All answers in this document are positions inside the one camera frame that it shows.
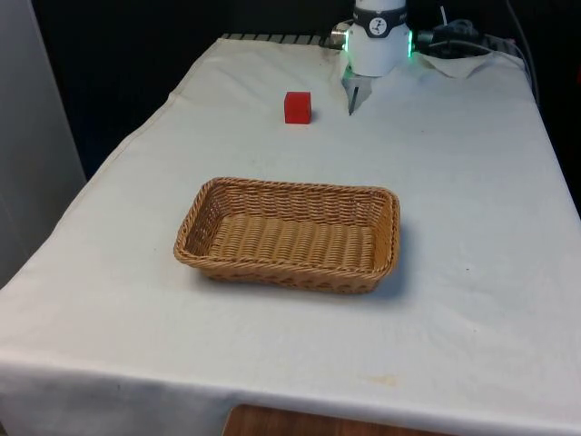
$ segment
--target basket rim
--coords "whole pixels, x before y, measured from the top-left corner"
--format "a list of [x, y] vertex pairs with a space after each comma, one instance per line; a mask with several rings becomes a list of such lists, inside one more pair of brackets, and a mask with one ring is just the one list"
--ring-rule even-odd
[[[322, 190], [324, 192], [352, 192], [352, 193], [376, 193], [391, 201], [391, 210], [393, 211], [391, 220], [391, 240], [388, 241], [390, 245], [390, 257], [377, 268], [349, 268], [344, 266], [327, 267], [318, 263], [297, 263], [287, 260], [273, 261], [269, 259], [257, 259], [253, 257], [220, 257], [210, 255], [196, 255], [185, 249], [187, 237], [195, 224], [198, 212], [208, 196], [212, 187], [217, 184], [228, 185], [255, 185], [255, 186], [270, 186], [280, 188], [292, 188], [293, 190], [312, 190], [313, 188]], [[399, 198], [389, 189], [378, 186], [347, 186], [327, 183], [294, 183], [294, 182], [274, 182], [263, 181], [258, 179], [246, 179], [240, 177], [215, 177], [206, 182], [196, 195], [192, 207], [182, 221], [182, 225], [178, 231], [178, 235], [173, 246], [173, 254], [175, 258], [189, 266], [202, 268], [217, 268], [217, 267], [249, 267], [249, 266], [263, 266], [276, 270], [284, 271], [287, 267], [299, 268], [302, 272], [316, 273], [337, 273], [339, 275], [357, 275], [366, 278], [378, 278], [390, 273], [396, 266], [399, 258]]]

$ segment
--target red cube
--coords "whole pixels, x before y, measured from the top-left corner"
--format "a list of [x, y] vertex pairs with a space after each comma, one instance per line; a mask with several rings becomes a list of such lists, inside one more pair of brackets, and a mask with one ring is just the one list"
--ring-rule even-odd
[[284, 97], [284, 122], [310, 124], [310, 93], [287, 93]]

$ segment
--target black background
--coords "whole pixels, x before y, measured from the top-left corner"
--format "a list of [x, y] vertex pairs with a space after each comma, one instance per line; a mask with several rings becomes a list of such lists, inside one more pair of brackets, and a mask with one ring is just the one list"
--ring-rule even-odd
[[[352, 0], [34, 1], [54, 75], [88, 177], [166, 100], [193, 61], [221, 34], [312, 35], [350, 16]], [[435, 0], [408, 0], [409, 26], [440, 23]], [[503, 0], [448, 0], [448, 19], [467, 18], [517, 38]], [[581, 2], [512, 0], [537, 62], [541, 114], [572, 194], [581, 146]]]

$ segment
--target wicker basket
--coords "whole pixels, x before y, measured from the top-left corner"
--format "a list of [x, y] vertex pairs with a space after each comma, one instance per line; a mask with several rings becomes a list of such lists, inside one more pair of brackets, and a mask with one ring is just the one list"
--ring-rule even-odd
[[398, 260], [398, 197], [374, 187], [213, 179], [173, 253], [217, 280], [370, 292]]

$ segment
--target wooden floor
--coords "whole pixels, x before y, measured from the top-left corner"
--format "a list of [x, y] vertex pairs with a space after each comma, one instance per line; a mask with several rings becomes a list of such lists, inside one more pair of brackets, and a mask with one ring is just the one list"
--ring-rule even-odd
[[444, 436], [360, 421], [254, 406], [234, 408], [222, 436]]

